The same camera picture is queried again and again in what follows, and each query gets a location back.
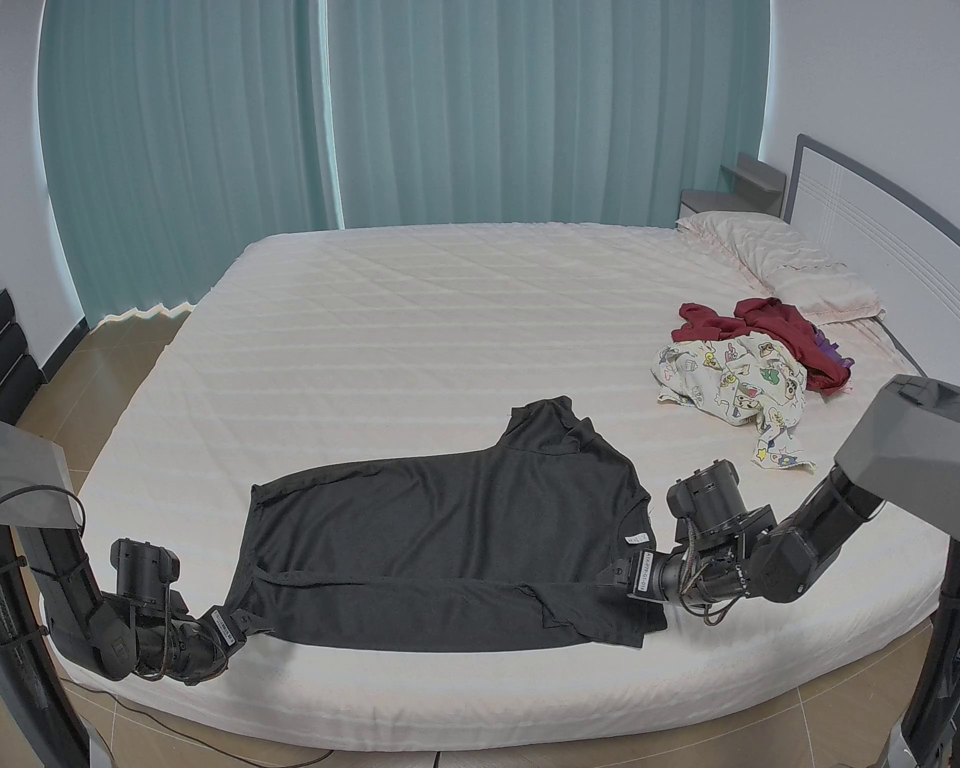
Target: pillowcase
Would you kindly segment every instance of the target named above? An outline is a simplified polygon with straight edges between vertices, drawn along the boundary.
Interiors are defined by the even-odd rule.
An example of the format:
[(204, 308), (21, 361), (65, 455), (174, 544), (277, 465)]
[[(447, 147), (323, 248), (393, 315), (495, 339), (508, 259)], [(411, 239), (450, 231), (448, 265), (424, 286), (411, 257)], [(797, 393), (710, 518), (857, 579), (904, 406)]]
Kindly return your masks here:
[(677, 226), (733, 252), (771, 294), (814, 324), (883, 317), (873, 288), (776, 216), (712, 210)]

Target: purple fabric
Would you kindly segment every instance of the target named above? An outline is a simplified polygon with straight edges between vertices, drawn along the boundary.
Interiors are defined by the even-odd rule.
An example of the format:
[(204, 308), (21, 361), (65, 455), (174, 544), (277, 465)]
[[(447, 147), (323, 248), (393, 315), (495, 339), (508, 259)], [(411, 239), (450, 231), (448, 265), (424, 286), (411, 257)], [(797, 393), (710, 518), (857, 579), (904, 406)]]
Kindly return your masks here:
[(813, 340), (816, 342), (817, 347), (820, 348), (821, 352), (829, 357), (834, 363), (839, 363), (844, 368), (849, 369), (853, 365), (852, 357), (842, 357), (840, 352), (837, 351), (837, 346), (830, 343), (830, 339), (824, 336), (824, 332), (817, 328), (816, 334), (814, 334)]

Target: white headboard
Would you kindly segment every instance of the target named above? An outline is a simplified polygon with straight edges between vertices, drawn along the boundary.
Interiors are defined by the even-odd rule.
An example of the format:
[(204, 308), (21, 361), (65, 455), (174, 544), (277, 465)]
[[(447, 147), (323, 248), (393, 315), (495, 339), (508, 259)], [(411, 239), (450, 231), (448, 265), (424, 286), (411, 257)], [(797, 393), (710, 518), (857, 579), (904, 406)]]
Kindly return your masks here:
[(960, 383), (960, 228), (802, 133), (783, 219), (874, 287), (883, 326), (925, 375)]

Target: gray headboard frame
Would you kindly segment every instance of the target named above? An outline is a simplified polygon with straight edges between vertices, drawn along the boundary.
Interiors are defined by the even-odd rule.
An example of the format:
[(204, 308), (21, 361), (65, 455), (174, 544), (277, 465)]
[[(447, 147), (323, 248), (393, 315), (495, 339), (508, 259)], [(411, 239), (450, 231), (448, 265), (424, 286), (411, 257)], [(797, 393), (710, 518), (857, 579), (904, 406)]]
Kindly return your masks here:
[[(953, 222), (949, 221), (945, 216), (935, 211), (915, 195), (907, 192), (899, 184), (893, 183), (873, 169), (868, 168), (863, 163), (858, 162), (852, 157), (844, 155), (841, 152), (837, 152), (832, 147), (829, 147), (828, 145), (811, 138), (805, 133), (800, 133), (797, 136), (797, 147), (793, 155), (793, 171), (790, 175), (790, 188), (787, 192), (786, 206), (783, 210), (783, 221), (789, 224), (793, 217), (794, 202), (796, 202), (797, 197), (797, 184), (800, 181), (801, 164), (804, 158), (804, 149), (806, 148), (809, 148), (818, 155), (824, 156), (838, 165), (843, 166), (860, 178), (886, 192), (892, 198), (910, 208), (910, 210), (912, 210), (918, 216), (927, 220), (932, 226), (940, 230), (947, 238), (960, 246), (960, 228)], [(894, 344), (897, 346), (897, 349), (914, 366), (916, 366), (918, 371), (923, 373), (924, 371), (921, 366), (913, 358), (910, 352), (903, 347), (897, 337), (890, 332), (889, 328), (884, 326), (883, 329), (893, 340)]]

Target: bed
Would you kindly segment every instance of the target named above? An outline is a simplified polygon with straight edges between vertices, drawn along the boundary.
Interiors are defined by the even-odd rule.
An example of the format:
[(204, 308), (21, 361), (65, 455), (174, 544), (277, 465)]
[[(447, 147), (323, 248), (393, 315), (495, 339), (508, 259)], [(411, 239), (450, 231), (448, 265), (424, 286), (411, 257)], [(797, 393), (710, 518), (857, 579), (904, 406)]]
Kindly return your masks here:
[[(908, 246), (893, 250), (913, 261), (890, 257), (891, 270), (900, 264), (914, 275), (919, 253), (940, 264), (938, 275), (960, 263), (957, 251), (943, 250), (942, 222), (931, 223), (848, 158), (801, 139), (787, 214), (804, 234), (845, 259), (856, 251), (854, 266), (869, 280), (884, 273), (871, 260), (878, 249), (860, 252), (865, 241), (848, 232), (856, 229), (849, 219), (860, 221), (844, 215), (849, 205), (888, 223), (871, 236), (891, 231)], [(960, 248), (960, 234), (952, 234), (946, 240)], [(512, 407), (556, 395), (571, 396), (577, 415), (591, 417), (633, 460), (653, 496), (661, 549), (674, 528), (666, 490), (717, 457), (737, 465), (748, 507), (769, 502), (784, 516), (829, 469), (891, 375), (925, 366), (960, 378), (956, 363), (931, 355), (902, 316), (904, 307), (916, 309), (910, 291), (919, 278), (909, 275), (877, 286), (886, 327), (876, 320), (829, 327), (856, 365), (850, 392), (809, 397), (797, 436), (819, 465), (811, 475), (751, 464), (749, 428), (656, 403), (650, 361), (683, 301), (729, 313), (738, 300), (765, 295), (703, 238), (589, 224), (267, 238), (199, 303), (91, 470), (83, 499), (93, 569), (111, 585), (115, 539), (160, 543), (180, 556), (177, 588), (199, 614), (227, 593), (252, 483), (324, 464), (486, 447)], [(944, 285), (960, 285), (956, 277)], [(947, 288), (940, 293), (955, 296)], [(940, 294), (927, 293), (938, 299), (926, 304), (947, 311)], [(888, 505), (803, 600), (744, 601), (712, 629), (667, 607), (669, 628), (646, 637), (642, 649), (589, 643), (412, 654), (255, 636), (227, 674), (191, 688), (134, 678), (114, 684), (63, 663), (80, 682), (155, 708), (316, 747), (462, 750), (655, 731), (752, 706), (907, 632), (936, 606), (946, 552), (943, 534)], [(904, 557), (910, 569), (889, 567)]]

